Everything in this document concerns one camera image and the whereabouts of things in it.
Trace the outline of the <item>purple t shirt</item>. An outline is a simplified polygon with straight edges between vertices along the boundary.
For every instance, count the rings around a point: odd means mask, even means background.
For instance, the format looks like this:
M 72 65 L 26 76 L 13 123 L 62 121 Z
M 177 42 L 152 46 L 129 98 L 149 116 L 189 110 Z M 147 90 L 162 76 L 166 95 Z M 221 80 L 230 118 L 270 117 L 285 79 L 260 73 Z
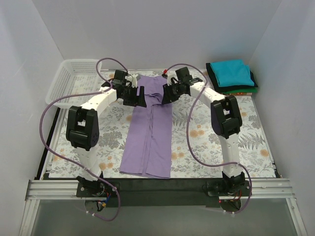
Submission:
M 133 109 L 120 173 L 141 177 L 170 178 L 172 154 L 172 105 L 162 104 L 161 76 L 140 75 L 146 107 Z

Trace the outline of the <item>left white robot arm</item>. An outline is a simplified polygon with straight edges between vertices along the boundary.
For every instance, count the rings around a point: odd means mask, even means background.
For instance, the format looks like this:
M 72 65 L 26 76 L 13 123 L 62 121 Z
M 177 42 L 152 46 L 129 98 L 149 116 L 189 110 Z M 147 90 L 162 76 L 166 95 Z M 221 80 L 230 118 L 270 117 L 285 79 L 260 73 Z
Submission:
M 76 149 L 85 171 L 76 179 L 93 196 L 100 196 L 105 191 L 105 184 L 98 179 L 102 176 L 96 148 L 99 116 L 117 99 L 122 99 L 126 106 L 147 106 L 144 86 L 125 71 L 116 70 L 114 78 L 103 83 L 99 92 L 82 105 L 69 108 L 66 126 L 66 139 Z

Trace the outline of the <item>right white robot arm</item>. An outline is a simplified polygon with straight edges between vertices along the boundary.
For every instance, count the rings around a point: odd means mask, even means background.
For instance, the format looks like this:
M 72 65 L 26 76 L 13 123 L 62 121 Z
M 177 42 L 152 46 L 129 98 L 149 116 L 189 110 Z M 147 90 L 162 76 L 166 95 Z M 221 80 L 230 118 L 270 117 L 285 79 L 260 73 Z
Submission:
M 162 104 L 173 103 L 186 94 L 210 109 L 212 129 L 219 138 L 223 157 L 223 163 L 214 165 L 222 168 L 218 191 L 238 193 L 245 185 L 246 168 L 240 164 L 239 157 L 238 140 L 243 122 L 237 99 L 208 87 L 207 78 L 194 78 L 188 67 L 188 64 L 181 64 L 175 77 L 169 76 L 167 69 L 163 71 L 162 77 L 167 83 L 163 85 Z

